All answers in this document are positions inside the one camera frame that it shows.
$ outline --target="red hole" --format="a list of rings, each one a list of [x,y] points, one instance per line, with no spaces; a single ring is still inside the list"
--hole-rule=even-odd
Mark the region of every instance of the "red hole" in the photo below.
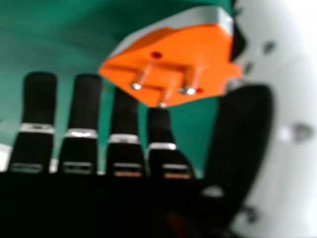
[[[202,88],[198,88],[197,90],[196,90],[196,93],[203,93],[204,92],[204,90],[202,89]]]
[[[162,58],[163,55],[160,52],[152,52],[151,56],[152,56],[152,58],[160,59],[160,58]]]

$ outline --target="green cloth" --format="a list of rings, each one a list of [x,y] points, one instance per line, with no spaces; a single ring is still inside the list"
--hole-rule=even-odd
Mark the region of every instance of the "green cloth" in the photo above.
[[[58,76],[54,157],[66,130],[74,76],[96,73],[101,62],[127,34],[193,6],[230,0],[1,0],[0,143],[12,145],[22,113],[23,77],[32,71]],[[105,80],[99,123],[100,164],[105,163],[114,86]],[[217,112],[210,98],[170,109],[181,151],[201,175]],[[145,142],[146,108],[140,108]]]

